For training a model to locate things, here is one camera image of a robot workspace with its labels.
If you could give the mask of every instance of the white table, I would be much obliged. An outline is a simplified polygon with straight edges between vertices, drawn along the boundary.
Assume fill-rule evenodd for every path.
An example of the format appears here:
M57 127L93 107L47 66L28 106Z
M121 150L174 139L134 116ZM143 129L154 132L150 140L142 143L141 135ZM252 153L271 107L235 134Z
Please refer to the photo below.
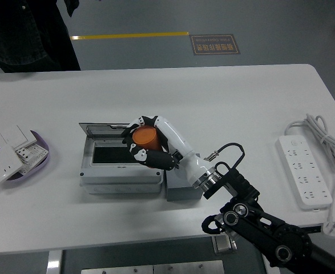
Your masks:
M0 253L203 236L201 222L219 213L227 191L167 202L164 192L89 195L79 186L86 136L78 123L140 115L167 118L203 157L242 144L238 170L261 192L263 209L291 224L319 225L327 210L297 206L275 148L286 125L307 112L323 115L335 137L335 101L310 65L0 74L0 130L22 122L49 144L51 157L25 182L0 185ZM332 189L334 173L307 139ZM218 160L238 156L232 149Z

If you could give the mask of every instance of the orange cup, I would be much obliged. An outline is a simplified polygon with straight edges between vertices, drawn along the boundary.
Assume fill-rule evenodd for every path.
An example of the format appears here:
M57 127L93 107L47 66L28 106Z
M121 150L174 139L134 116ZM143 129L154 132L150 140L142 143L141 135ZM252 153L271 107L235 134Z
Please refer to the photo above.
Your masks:
M162 150L157 131L154 127L142 126L133 133L133 141L145 150Z

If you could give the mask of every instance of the dark jeans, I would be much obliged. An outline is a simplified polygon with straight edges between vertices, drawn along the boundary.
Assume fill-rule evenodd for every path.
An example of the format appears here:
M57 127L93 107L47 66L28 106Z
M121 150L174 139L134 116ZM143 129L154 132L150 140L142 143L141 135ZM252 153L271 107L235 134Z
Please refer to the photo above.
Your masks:
M80 70L67 27L56 5L50 9L50 13L48 19L37 25L47 57L25 65L0 62L0 69L4 72Z

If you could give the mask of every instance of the gray box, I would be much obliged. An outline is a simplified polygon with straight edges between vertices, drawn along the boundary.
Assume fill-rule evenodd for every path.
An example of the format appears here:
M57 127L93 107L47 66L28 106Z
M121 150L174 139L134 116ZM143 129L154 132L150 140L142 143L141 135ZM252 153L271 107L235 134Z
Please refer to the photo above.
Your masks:
M122 143L127 124L80 123L86 141L81 186L90 194L157 193L164 171L139 164Z
M181 200L199 200L203 195L201 189L194 189L187 181L183 170L166 171L166 199L168 202Z

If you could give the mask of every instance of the yellow floor line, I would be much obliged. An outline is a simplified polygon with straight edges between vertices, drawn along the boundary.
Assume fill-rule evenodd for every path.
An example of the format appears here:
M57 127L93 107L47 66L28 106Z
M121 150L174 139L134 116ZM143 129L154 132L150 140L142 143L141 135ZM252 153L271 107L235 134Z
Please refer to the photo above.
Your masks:
M161 37L161 36L182 36L182 35L189 35L189 32L177 31L173 33L103 34L103 35L70 36L70 38L71 40L88 40L88 39L140 38L140 37Z

